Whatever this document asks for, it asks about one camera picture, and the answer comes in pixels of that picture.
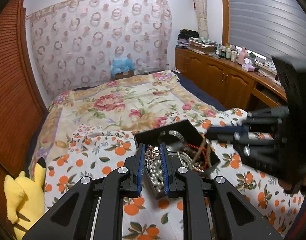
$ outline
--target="yellow plush toy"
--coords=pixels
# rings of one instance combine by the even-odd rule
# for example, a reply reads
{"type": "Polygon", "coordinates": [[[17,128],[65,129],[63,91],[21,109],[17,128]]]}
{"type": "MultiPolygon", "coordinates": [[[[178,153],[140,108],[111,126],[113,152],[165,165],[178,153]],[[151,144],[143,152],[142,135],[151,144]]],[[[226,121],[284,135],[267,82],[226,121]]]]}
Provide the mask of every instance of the yellow plush toy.
{"type": "Polygon", "coordinates": [[[21,171],[16,179],[7,175],[4,180],[7,218],[14,224],[14,232],[18,240],[44,214],[45,160],[40,158],[34,169],[34,181],[25,177],[21,171]]]}

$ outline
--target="red cord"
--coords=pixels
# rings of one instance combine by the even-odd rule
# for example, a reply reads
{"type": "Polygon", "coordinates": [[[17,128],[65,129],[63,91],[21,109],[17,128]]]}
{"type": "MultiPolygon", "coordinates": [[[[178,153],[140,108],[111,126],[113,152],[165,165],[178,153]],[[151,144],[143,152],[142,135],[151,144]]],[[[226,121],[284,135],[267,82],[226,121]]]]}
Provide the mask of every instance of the red cord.
{"type": "MultiPolygon", "coordinates": [[[[193,144],[186,144],[185,146],[192,147],[192,148],[195,149],[195,150],[198,150],[198,149],[199,149],[198,146],[195,146],[195,145],[193,145],[193,144]]],[[[206,152],[206,148],[203,147],[202,153],[203,153],[203,156],[204,156],[204,165],[203,165],[203,167],[201,167],[201,170],[202,170],[202,171],[203,171],[203,170],[206,168],[206,166],[207,166],[207,160],[206,160],[205,152],[206,152]]]]}

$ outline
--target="wooden countertop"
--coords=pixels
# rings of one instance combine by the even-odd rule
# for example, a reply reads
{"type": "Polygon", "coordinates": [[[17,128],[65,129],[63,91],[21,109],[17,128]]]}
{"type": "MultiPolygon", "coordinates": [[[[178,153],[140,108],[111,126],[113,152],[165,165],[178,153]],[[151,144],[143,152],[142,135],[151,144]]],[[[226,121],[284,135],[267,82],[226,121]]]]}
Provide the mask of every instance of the wooden countertop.
{"type": "Polygon", "coordinates": [[[183,53],[189,53],[191,55],[198,55],[200,57],[207,58],[207,60],[211,60],[211,61],[223,64],[223,65],[225,65],[225,66],[227,66],[227,67],[229,67],[233,70],[236,70],[240,73],[243,73],[243,75],[252,78],[256,82],[262,84],[263,86],[267,87],[269,90],[271,90],[272,92],[277,94],[283,100],[287,101],[285,90],[284,90],[283,87],[274,83],[270,78],[266,78],[264,76],[261,77],[261,76],[257,75],[256,72],[248,72],[248,71],[243,70],[242,66],[239,65],[236,62],[231,62],[230,60],[223,59],[223,58],[214,58],[214,57],[211,57],[211,56],[208,56],[208,55],[200,55],[200,54],[198,54],[196,52],[193,52],[191,50],[188,50],[188,49],[180,49],[180,48],[175,48],[175,49],[180,51],[180,52],[183,52],[183,53]]]}

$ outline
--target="floral bedspread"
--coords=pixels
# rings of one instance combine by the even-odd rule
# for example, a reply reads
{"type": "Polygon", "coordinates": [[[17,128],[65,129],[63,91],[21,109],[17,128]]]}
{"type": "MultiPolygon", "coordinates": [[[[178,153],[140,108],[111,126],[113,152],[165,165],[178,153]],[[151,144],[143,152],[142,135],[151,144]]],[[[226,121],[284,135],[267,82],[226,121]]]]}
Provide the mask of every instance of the floral bedspread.
{"type": "MultiPolygon", "coordinates": [[[[240,109],[219,112],[199,101],[170,71],[62,93],[50,107],[32,160],[34,166],[43,156],[48,166],[45,211],[81,177],[96,179],[121,167],[136,152],[136,131],[188,119],[203,134],[211,125],[236,125],[245,117],[240,109]]],[[[286,195],[276,178],[241,164],[231,145],[213,141],[212,147],[221,163],[211,177],[228,179],[285,236],[304,197],[286,195]]],[[[181,199],[155,200],[144,184],[141,197],[124,199],[123,238],[183,239],[182,211],[181,199]]]]}

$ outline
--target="metal bolt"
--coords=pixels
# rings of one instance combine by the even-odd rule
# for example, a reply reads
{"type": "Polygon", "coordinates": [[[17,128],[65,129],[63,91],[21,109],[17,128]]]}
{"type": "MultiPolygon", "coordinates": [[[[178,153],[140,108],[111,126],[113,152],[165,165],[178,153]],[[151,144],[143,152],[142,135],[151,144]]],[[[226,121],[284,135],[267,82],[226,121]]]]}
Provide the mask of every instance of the metal bolt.
{"type": "Polygon", "coordinates": [[[91,181],[89,177],[83,177],[81,178],[81,183],[82,184],[88,184],[91,181]]]}
{"type": "Polygon", "coordinates": [[[118,169],[118,172],[121,173],[121,174],[124,174],[124,173],[128,172],[128,168],[126,168],[126,167],[120,167],[120,168],[118,169]]]}
{"type": "Polygon", "coordinates": [[[218,176],[216,177],[216,182],[219,183],[219,184],[223,184],[225,182],[225,178],[222,177],[222,176],[218,176]]]}
{"type": "Polygon", "coordinates": [[[186,167],[179,167],[177,170],[178,170],[179,173],[182,173],[182,174],[184,174],[188,171],[188,169],[186,167]]]}
{"type": "Polygon", "coordinates": [[[250,148],[248,146],[244,147],[244,154],[246,156],[250,156],[251,155],[251,150],[250,150],[250,148]]]}
{"type": "Polygon", "coordinates": [[[238,132],[234,133],[234,138],[236,141],[238,141],[240,139],[240,134],[238,132]]]}

